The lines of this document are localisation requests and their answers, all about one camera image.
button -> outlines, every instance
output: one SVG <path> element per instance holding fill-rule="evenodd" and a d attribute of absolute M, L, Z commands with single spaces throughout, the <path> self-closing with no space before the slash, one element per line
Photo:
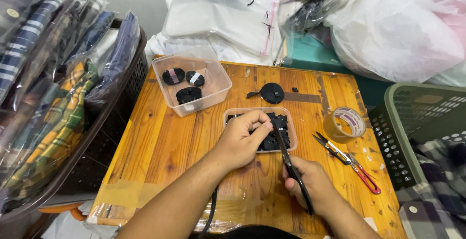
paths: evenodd
<path fill-rule="evenodd" d="M 20 14 L 13 10 L 13 9 L 7 9 L 7 13 L 9 16 L 13 17 L 13 18 L 19 18 Z"/>

clear plastic container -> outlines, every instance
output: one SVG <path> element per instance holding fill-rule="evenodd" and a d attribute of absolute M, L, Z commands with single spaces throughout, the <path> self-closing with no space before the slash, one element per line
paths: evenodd
<path fill-rule="evenodd" d="M 223 114 L 223 128 L 226 127 L 226 120 L 229 115 L 240 115 L 247 113 L 252 110 L 262 110 L 265 113 L 275 113 L 276 115 L 286 115 L 288 118 L 288 137 L 290 138 L 290 148 L 287 149 L 288 152 L 293 151 L 298 147 L 298 137 L 296 136 L 296 131 L 294 130 L 293 120 L 291 119 L 291 114 L 288 110 L 283 107 L 257 107 L 257 108 L 232 108 L 225 111 Z M 272 151 L 257 151 L 257 153 L 273 153 L 273 152 L 282 152 L 281 150 L 272 150 Z"/>
<path fill-rule="evenodd" d="M 154 59 L 152 67 L 165 101 L 180 117 L 223 102 L 228 90 L 233 85 L 222 64 L 218 61 L 215 52 L 210 47 L 198 47 Z M 189 84 L 186 78 L 175 85 L 165 83 L 162 79 L 162 73 L 176 67 L 183 69 L 185 73 L 195 71 L 204 76 L 206 82 L 200 87 L 202 89 L 201 99 L 178 105 L 176 93 L 193 85 Z"/>

wood grain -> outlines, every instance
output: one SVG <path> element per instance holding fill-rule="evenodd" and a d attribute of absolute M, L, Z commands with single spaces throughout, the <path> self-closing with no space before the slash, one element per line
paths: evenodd
<path fill-rule="evenodd" d="M 406 238 L 398 216 L 395 192 L 386 168 L 382 167 L 382 154 L 352 75 L 228 62 L 222 64 L 233 82 L 226 100 L 184 117 L 178 117 L 167 107 L 154 71 L 150 68 L 90 212 L 93 222 L 124 225 L 137 211 L 129 207 L 135 202 L 129 202 L 128 206 L 116 206 L 102 201 L 101 198 L 109 193 L 105 188 L 107 184 L 117 183 L 121 179 L 166 187 L 214 146 L 224 129 L 222 117 L 227 109 L 272 107 L 260 97 L 245 97 L 265 83 L 275 82 L 285 92 L 291 93 L 292 87 L 297 87 L 299 93 L 321 98 L 321 103 L 284 100 L 276 105 L 288 109 L 293 119 L 298 148 L 290 153 L 320 162 L 337 190 L 356 211 L 363 217 L 374 219 L 383 238 Z M 380 195 L 370 193 L 350 166 L 331 158 L 325 148 L 312 138 L 315 131 L 324 133 L 323 116 L 341 106 L 358 111 L 369 127 L 362 137 L 348 144 L 335 145 L 342 152 L 355 154 L 382 189 Z M 236 225 L 239 220 L 242 225 L 269 225 L 302 238 L 317 239 L 331 235 L 321 218 L 306 214 L 290 197 L 283 185 L 281 165 L 281 153 L 258 154 L 251 164 L 228 174 L 220 184 L 219 200 L 224 198 L 224 201 L 219 201 L 214 219 L 230 221 L 230 226 Z"/>

green plastic basket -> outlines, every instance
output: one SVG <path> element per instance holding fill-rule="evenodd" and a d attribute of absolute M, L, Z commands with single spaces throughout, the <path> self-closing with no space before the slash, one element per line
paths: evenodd
<path fill-rule="evenodd" d="M 466 88 L 397 83 L 370 122 L 395 190 L 427 182 L 409 140 L 466 141 Z"/>

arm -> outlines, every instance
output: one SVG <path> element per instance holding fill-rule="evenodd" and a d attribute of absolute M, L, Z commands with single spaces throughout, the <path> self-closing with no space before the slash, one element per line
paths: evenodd
<path fill-rule="evenodd" d="M 252 161 L 271 130 L 260 110 L 231 119 L 212 151 L 141 208 L 116 239 L 188 238 L 218 183 Z"/>
<path fill-rule="evenodd" d="M 338 193 L 329 176 L 318 162 L 306 161 L 290 156 L 293 166 L 302 174 L 302 181 L 308 189 L 314 212 L 322 216 L 338 239 L 382 239 L 372 227 Z M 301 206 L 306 208 L 298 182 L 289 178 L 283 168 L 285 187 Z"/>

